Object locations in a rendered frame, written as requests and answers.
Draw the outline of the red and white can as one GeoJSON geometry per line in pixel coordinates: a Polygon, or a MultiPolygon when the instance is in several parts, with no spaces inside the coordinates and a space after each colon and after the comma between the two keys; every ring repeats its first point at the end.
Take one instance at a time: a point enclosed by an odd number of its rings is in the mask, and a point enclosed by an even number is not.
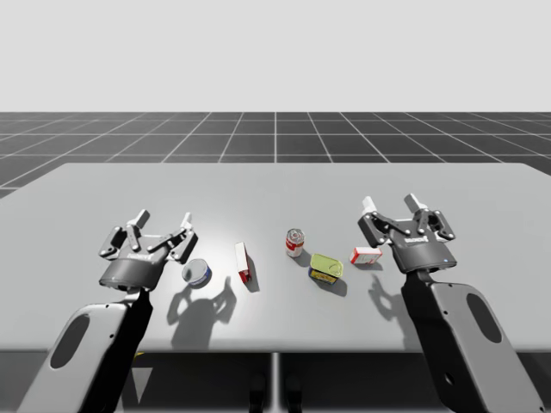
{"type": "Polygon", "coordinates": [[[292,258],[300,256],[303,251],[305,239],[305,233],[301,229],[290,229],[286,235],[287,254],[292,258]]]}

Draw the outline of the red and white carton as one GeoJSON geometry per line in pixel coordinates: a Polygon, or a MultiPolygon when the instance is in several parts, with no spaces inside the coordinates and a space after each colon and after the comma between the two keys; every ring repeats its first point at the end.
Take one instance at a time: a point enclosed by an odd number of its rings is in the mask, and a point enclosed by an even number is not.
{"type": "Polygon", "coordinates": [[[379,248],[355,247],[350,254],[350,262],[354,265],[371,265],[382,256],[379,248]]]}

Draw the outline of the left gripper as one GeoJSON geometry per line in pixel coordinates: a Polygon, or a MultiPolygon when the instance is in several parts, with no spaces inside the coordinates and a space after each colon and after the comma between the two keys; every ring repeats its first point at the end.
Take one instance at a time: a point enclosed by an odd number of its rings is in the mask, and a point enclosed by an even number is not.
{"type": "Polygon", "coordinates": [[[180,227],[164,236],[144,235],[141,230],[150,218],[142,209],[134,219],[115,226],[98,251],[109,261],[99,280],[102,287],[121,291],[156,288],[168,260],[186,263],[198,241],[187,212],[180,227]]]}

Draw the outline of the green and blue rectangular can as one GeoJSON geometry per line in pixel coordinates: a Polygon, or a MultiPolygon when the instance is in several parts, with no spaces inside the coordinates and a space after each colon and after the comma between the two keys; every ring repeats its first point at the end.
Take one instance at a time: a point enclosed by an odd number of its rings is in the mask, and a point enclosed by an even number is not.
{"type": "Polygon", "coordinates": [[[311,256],[308,275],[314,280],[333,285],[341,279],[343,271],[344,266],[337,259],[321,254],[311,256]]]}

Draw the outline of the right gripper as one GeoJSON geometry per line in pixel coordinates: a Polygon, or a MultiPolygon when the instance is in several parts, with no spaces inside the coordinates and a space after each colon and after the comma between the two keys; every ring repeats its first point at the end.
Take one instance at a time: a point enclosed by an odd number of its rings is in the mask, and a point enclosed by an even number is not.
{"type": "Polygon", "coordinates": [[[416,236],[403,234],[402,225],[379,214],[370,196],[362,200],[363,210],[358,225],[369,246],[376,248],[391,241],[393,258],[402,274],[455,267],[457,260],[443,243],[455,240],[455,233],[443,213],[429,209],[414,194],[408,194],[404,202],[416,223],[416,236]]]}

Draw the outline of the blue flat can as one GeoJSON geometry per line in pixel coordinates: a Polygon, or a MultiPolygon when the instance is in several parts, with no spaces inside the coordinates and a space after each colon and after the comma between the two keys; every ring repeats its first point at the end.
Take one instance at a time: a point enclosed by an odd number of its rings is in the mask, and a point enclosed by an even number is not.
{"type": "Polygon", "coordinates": [[[188,261],[182,270],[183,280],[193,288],[204,287],[212,277],[212,270],[207,262],[201,258],[188,261]]]}

